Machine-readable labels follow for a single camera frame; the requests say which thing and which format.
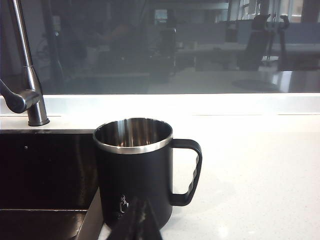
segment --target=faucet base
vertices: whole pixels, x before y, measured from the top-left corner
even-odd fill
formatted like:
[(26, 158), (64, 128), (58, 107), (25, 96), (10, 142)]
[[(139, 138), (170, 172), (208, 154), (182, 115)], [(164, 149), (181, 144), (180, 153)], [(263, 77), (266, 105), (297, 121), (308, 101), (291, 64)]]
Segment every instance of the faucet base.
[(46, 120), (44, 120), (44, 121), (37, 121), (37, 122), (28, 122), (28, 125), (30, 126), (30, 127), (38, 127), (38, 126), (42, 126), (42, 125), (46, 125), (46, 124), (48, 124), (50, 122), (50, 120), (47, 118)]

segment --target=person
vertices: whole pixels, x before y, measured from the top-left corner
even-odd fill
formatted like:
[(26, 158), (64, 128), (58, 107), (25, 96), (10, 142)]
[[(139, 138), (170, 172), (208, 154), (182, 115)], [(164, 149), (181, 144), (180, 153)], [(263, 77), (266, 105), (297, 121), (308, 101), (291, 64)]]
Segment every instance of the person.
[(148, 0), (108, 0), (109, 33), (96, 33), (99, 44), (108, 44), (117, 57), (137, 56), (146, 50)]

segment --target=kitchen faucet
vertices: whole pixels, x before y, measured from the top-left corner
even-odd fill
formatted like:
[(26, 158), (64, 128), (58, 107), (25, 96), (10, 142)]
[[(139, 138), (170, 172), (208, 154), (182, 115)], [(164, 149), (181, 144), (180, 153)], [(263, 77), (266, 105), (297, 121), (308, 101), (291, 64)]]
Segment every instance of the kitchen faucet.
[(24, 55), (24, 79), (27, 81), (30, 89), (23, 90), (22, 92), (17, 94), (12, 92), (0, 79), (0, 94), (2, 94), (2, 96), (4, 97), (4, 100), (11, 111), (17, 114), (27, 111), (29, 126), (42, 126), (49, 123), (50, 121), (47, 117), (45, 101), (39, 78), (34, 69), (31, 58), (27, 30), (22, 12), (22, 5), (20, 0), (12, 0), (12, 2), (16, 16), (15, 20), (21, 38), (21, 48)]

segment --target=dark object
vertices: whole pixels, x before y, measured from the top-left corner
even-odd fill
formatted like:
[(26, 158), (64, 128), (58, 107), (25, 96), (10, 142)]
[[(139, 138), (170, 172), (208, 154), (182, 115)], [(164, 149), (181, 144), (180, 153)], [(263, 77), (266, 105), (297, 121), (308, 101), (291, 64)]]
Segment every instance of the dark object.
[(69, 240), (77, 235), (87, 211), (0, 210), (1, 240)]
[(88, 209), (98, 188), (92, 132), (0, 130), (0, 209)]
[(160, 32), (161, 41), (148, 58), (148, 71), (153, 82), (166, 82), (176, 72), (176, 29), (167, 28)]
[(41, 85), (31, 58), (26, 25), (20, 0), (13, 0), (16, 24), (20, 36), (20, 44), (24, 56), (24, 73), (30, 89), (15, 94), (0, 80), (0, 93), (10, 110), (22, 113), (27, 110), (29, 126), (41, 126), (49, 123)]
[(269, 44), (268, 44), (268, 49), (267, 49), (267, 55), (266, 55), (266, 59), (268, 61), (270, 61), (271, 55), (272, 55), (272, 47), (274, 45), (274, 41), (275, 41), (275, 32), (271, 31), (270, 32), (270, 40), (269, 40)]
[(226, 30), (225, 30), (225, 41), (227, 43), (236, 43), (238, 38), (238, 30), (237, 30), (237, 22), (236, 21), (227, 21), (226, 22)]
[(149, 201), (134, 198), (107, 240), (162, 240)]
[[(160, 228), (169, 220), (172, 206), (185, 206), (192, 200), (201, 170), (201, 148), (193, 140), (173, 139), (169, 124), (148, 118), (114, 121), (98, 127), (93, 139), (103, 217), (110, 227), (134, 197), (150, 201)], [(172, 193), (173, 148), (198, 154), (185, 194)]]
[(53, 23), (53, 13), (52, 13), (52, 5), (51, 0), (42, 0), (41, 1), (41, 8), (43, 14), (43, 23), (45, 26), (45, 39), (48, 43), (48, 50), (50, 56), (50, 79), (54, 82), (51, 85), (51, 88), (56, 88), (56, 91), (63, 90), (63, 83), (65, 81), (64, 72), (61, 66), (61, 61), (59, 58), (59, 48), (58, 48), (58, 41), (57, 41), (57, 32), (54, 29)]
[(238, 66), (242, 71), (257, 71), (262, 58), (266, 53), (267, 46), (271, 37), (266, 30), (268, 15), (257, 15), (252, 21), (252, 32), (246, 49), (238, 57)]
[(0, 240), (74, 239), (89, 206), (103, 221), (92, 130), (0, 130), (0, 153)]
[(281, 15), (280, 18), (283, 19), (283, 25), (280, 24), (277, 30), (280, 37), (280, 46), (281, 46), (281, 54), (280, 54), (279, 63), (278, 63), (278, 71), (285, 71), (288, 68), (285, 30), (290, 26), (290, 23), (289, 23), (288, 16)]

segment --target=logo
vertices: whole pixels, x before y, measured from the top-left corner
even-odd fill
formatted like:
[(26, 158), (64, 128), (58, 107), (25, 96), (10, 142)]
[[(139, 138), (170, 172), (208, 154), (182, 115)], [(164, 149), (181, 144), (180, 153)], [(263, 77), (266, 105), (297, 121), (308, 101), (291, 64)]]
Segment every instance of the logo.
[(129, 207), (129, 203), (126, 201), (126, 196), (122, 195), (120, 198), (120, 213), (124, 214), (127, 208)]

